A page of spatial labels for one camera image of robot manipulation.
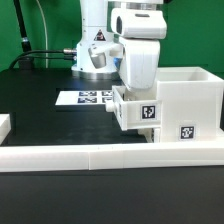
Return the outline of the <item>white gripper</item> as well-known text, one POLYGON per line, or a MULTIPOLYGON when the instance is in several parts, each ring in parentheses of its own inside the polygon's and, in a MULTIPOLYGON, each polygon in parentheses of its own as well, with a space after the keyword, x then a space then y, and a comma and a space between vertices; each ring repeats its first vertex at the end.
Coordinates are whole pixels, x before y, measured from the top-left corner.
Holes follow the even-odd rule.
POLYGON ((128 90, 148 90, 153 86, 160 55, 158 40, 119 38, 123 57, 119 75, 128 90))

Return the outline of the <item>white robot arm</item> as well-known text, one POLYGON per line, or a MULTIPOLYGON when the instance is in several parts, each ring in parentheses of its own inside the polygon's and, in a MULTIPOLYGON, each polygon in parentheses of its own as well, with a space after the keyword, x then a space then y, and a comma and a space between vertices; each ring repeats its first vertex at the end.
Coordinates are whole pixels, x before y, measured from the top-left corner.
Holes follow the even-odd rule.
POLYGON ((117 73, 131 91, 153 86, 167 24, 165 0, 80 0, 82 37, 72 70, 85 79, 117 73))

